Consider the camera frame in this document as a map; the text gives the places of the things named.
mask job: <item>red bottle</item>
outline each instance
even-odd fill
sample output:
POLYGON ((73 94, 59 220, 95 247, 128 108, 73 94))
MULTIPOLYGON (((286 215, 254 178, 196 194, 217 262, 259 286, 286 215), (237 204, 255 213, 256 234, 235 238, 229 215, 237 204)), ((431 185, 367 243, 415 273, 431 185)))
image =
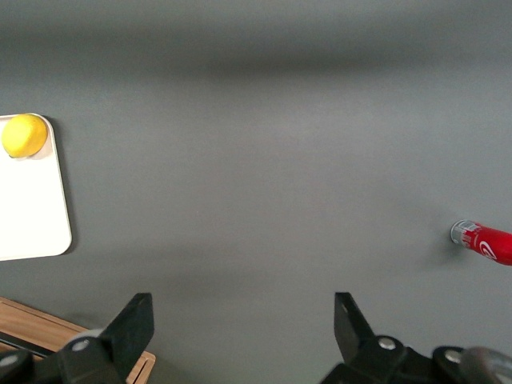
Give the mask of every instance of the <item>red bottle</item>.
POLYGON ((461 220, 451 227, 452 242, 495 260, 512 266, 512 234, 494 230, 470 220, 461 220))

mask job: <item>lemon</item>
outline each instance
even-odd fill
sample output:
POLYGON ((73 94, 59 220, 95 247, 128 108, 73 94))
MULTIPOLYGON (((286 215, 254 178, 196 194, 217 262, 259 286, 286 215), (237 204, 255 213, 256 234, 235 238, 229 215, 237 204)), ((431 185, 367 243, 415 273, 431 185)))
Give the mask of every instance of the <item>lemon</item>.
POLYGON ((40 151, 48 132, 45 122, 34 114, 18 114, 2 132, 2 145, 12 158, 25 158, 40 151))

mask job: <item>screw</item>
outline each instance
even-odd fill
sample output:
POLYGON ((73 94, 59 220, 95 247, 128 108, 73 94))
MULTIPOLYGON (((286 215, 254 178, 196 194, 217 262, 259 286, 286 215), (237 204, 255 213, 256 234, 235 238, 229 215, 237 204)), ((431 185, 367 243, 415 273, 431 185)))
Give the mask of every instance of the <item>screw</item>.
POLYGON ((394 350, 397 347, 394 341, 391 340, 390 338, 380 338, 378 340, 378 344, 380 345, 381 348, 385 350, 394 350))
POLYGON ((2 360, 0 360, 0 366, 10 366, 11 364, 16 363, 18 360, 18 356, 16 354, 12 354, 11 356, 6 356, 2 360))
POLYGON ((87 348, 88 345, 89 345, 89 340, 87 340, 87 339, 81 340, 80 342, 76 342, 75 344, 73 344, 73 346, 71 347, 71 350, 73 352, 79 352, 79 351, 87 348))
POLYGON ((445 351, 445 358, 446 360, 454 362, 455 364, 459 364, 461 362, 461 354, 456 350, 445 351))

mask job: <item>gray surface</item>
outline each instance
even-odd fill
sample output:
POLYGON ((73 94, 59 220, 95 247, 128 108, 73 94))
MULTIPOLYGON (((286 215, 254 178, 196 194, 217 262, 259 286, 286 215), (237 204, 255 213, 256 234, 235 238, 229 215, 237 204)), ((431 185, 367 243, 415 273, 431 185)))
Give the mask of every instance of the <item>gray surface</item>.
POLYGON ((447 237, 512 230, 508 2, 103 3, 0 4, 2 113, 51 119, 74 233, 2 295, 98 327, 152 292, 152 383, 316 383, 338 290, 512 354, 512 269, 447 237))

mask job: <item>white tray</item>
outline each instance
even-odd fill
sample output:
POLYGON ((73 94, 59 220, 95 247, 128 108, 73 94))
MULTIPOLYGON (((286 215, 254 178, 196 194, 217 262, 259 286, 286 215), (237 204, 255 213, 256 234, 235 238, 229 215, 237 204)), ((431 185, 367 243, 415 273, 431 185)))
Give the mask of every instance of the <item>white tray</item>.
MULTIPOLYGON (((0 116, 0 136, 13 116, 0 116)), ((39 117, 48 138, 35 155, 11 158, 0 144, 0 261, 55 256, 71 244, 54 129, 39 117)))

